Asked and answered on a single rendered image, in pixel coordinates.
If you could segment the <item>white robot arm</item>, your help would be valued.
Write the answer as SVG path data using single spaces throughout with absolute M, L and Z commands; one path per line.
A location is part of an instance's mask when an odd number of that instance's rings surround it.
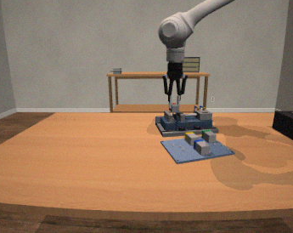
M 196 24 L 208 14 L 234 0 L 205 0 L 191 10 L 178 12 L 164 19 L 158 29 L 159 38 L 166 45 L 166 61 L 182 63 L 187 39 L 194 33 Z M 174 62 L 173 62 L 174 61 Z

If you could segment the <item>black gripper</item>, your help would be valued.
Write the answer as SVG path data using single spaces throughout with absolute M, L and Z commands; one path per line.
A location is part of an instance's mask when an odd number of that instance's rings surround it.
M 182 87 L 180 89 L 180 78 L 183 76 Z M 170 79 L 169 89 L 167 90 L 167 77 Z M 167 73 L 162 76 L 164 81 L 165 94 L 168 95 L 169 108 L 172 108 L 172 85 L 177 83 L 177 105 L 180 106 L 181 95 L 184 94 L 187 75 L 183 74 L 183 63 L 167 63 Z

